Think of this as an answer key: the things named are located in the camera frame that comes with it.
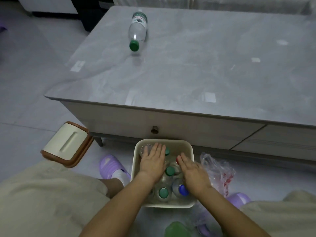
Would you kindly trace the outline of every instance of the gray tile floor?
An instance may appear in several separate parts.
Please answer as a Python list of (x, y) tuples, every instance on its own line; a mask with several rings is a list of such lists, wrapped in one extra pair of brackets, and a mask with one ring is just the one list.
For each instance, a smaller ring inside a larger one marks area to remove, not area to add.
[[(59, 102), (43, 94), (69, 72), (67, 60), (88, 35), (78, 20), (29, 17), (23, 9), (0, 2), (0, 182), (41, 161), (40, 150), (66, 121), (80, 122)], [(95, 142), (72, 170), (100, 178), (98, 163), (111, 153), (131, 171), (134, 145)], [(316, 194), (316, 174), (232, 161), (236, 175), (230, 192), (253, 200), (281, 200), (292, 190)], [(185, 210), (142, 209), (137, 217), (143, 236), (162, 236)]]

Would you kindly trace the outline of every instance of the purple slipper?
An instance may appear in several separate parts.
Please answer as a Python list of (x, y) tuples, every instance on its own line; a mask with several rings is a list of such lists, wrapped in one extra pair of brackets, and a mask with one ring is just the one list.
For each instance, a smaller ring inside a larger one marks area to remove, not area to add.
[(113, 173), (122, 170), (131, 179), (130, 174), (125, 170), (124, 166), (113, 155), (106, 155), (100, 162), (100, 175), (103, 179), (111, 179)]

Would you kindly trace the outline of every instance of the left hand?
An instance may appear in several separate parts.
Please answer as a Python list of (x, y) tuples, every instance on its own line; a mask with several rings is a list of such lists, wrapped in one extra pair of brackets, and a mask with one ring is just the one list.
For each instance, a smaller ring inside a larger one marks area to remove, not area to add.
[(150, 153), (145, 147), (142, 160), (140, 161), (139, 175), (147, 175), (152, 181), (152, 185), (156, 184), (165, 170), (165, 151), (166, 146), (156, 143)]

